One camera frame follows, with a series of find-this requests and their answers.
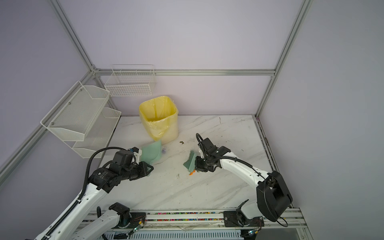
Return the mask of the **green plastic dustpan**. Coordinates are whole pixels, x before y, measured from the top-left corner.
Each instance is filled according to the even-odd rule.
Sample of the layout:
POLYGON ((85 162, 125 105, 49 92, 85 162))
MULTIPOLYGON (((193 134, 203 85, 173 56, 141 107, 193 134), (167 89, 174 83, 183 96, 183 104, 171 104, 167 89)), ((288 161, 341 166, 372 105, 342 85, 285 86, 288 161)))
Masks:
POLYGON ((162 157, 162 141, 156 141, 141 148, 142 154, 140 157, 141 162, 149 165, 154 165, 162 157))

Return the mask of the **green hand brush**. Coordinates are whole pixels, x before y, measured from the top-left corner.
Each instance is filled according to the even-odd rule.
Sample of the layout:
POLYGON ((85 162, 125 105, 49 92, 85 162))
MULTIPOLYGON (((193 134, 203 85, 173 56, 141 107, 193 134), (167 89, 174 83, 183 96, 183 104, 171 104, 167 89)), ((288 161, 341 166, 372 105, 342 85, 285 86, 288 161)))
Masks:
POLYGON ((188 170, 189 173, 195 170, 196 156, 197 154, 195 151, 190 151, 188 160, 183 163, 183 166, 188 170))

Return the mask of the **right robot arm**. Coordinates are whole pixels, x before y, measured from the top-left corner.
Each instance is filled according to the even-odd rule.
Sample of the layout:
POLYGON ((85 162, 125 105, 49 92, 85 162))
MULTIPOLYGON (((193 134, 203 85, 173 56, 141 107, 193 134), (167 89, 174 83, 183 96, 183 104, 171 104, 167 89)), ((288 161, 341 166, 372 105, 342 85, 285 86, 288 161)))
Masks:
POLYGON ((260 170, 250 163, 241 160, 227 147, 215 146, 210 139, 203 139, 196 134, 200 156, 195 157, 195 170, 197 172, 214 172, 217 168, 236 175, 247 183, 256 192, 256 200, 245 200, 235 210, 235 224, 239 227, 248 227, 254 222, 261 225, 262 219, 288 227, 279 219, 293 202, 293 197, 287 187, 283 176, 277 172, 260 170))

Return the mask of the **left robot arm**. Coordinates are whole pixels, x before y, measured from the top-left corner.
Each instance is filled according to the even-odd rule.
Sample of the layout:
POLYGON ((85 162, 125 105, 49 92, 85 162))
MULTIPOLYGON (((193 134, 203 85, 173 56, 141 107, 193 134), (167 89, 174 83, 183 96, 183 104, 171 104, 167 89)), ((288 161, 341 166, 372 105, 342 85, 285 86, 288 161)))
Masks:
POLYGON ((147 177, 154 167, 140 161, 142 154, 138 148, 123 149, 113 147, 114 159, 101 168, 90 172, 93 159, 109 148, 97 150, 89 158, 82 190, 60 216, 36 238, 38 240, 94 240, 112 228, 129 229, 130 238, 145 224, 146 214, 132 216, 130 208, 114 203, 92 223, 77 230, 89 212, 118 186, 122 181, 135 181, 147 177))

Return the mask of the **yellow lined trash bin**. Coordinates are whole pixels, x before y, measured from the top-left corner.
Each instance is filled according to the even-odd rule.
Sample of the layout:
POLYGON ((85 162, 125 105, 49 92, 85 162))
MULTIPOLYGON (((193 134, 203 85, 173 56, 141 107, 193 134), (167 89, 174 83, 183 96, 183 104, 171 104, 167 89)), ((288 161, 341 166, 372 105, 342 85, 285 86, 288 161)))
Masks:
POLYGON ((139 115, 144 128, 154 141, 163 145, 179 136, 179 110, 168 96, 145 101, 139 106, 139 115))

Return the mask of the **white mesh two-tier shelf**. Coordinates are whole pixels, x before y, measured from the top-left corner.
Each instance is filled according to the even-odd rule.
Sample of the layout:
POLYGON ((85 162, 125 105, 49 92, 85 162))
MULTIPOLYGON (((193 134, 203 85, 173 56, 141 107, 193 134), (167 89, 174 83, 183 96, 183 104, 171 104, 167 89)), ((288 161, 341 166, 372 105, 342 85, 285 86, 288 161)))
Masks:
POLYGON ((121 112, 109 108, 110 92, 76 82, 41 125, 83 159, 108 146, 121 112))

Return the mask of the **aluminium table edge rail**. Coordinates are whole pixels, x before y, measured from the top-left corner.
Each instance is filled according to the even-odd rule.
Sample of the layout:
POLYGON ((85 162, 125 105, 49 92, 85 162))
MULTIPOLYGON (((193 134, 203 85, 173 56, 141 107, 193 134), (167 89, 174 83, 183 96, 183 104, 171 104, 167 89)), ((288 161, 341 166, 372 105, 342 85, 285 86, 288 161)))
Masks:
POLYGON ((270 146, 270 143, 269 143, 267 136, 265 134, 265 131, 263 129, 260 118, 257 117, 256 115, 253 115, 253 119, 254 119, 256 128, 258 130, 258 134, 259 134, 259 137, 261 139, 262 145, 264 147, 264 151, 267 155, 267 159, 268 159, 268 162, 269 162, 271 169, 273 171, 280 172, 278 164, 277 164, 275 157, 274 157, 274 154, 272 152, 272 148, 270 146))

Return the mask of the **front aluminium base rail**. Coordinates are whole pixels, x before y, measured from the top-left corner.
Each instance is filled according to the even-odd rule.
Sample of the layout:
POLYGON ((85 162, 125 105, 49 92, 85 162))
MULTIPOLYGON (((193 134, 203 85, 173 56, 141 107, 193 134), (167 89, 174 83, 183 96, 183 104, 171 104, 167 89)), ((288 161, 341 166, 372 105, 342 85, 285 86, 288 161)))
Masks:
POLYGON ((265 217, 241 220, 234 210, 132 211, 126 226, 118 224, 119 215, 108 210, 100 217, 86 216, 67 236, 56 229, 53 240, 144 240, 144 239, 255 239, 262 230, 293 231, 299 240, 313 239, 299 209, 288 209, 277 222, 265 217))

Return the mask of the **aluminium frame back beam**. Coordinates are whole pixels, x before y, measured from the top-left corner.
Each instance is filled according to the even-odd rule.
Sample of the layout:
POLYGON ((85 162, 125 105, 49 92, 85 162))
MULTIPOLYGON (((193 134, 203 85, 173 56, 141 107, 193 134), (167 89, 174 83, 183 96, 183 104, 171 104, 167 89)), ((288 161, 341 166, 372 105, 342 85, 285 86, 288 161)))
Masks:
POLYGON ((274 76, 276 71, 269 69, 99 69, 97 76, 109 76, 113 73, 146 73, 156 76, 274 76))

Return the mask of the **aluminium frame corner post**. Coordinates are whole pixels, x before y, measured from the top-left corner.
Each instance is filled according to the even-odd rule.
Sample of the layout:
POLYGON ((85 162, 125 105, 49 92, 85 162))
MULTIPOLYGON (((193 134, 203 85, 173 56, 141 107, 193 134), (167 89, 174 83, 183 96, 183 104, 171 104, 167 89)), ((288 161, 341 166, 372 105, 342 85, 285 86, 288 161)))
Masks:
POLYGON ((276 64, 275 73, 270 78, 269 84, 266 88, 266 91, 263 95, 263 98, 259 104, 257 111, 256 111, 255 117, 257 119, 260 118, 260 116, 263 112, 263 109, 264 109, 264 107, 268 101, 268 98, 269 98, 269 96, 273 90, 273 87, 276 84, 276 81, 277 81, 277 79, 278 79, 278 77, 279 77, 279 75, 283 69, 283 66, 284 66, 284 64, 288 58, 288 55, 292 49, 292 46, 293 46, 293 44, 297 38, 298 32, 300 31, 300 28, 301 28, 301 26, 302 26, 302 24, 303 24, 303 22, 307 16, 309 10, 310 10, 310 8, 311 8, 312 3, 313 3, 312 0, 304 0, 302 2, 302 5, 301 5, 300 10, 298 12, 298 15, 297 15, 297 17, 293 23, 293 26, 292 26, 290 33, 289 33, 289 36, 286 40, 286 43, 283 47, 283 50, 282 50, 280 57, 278 59, 278 62, 276 64))

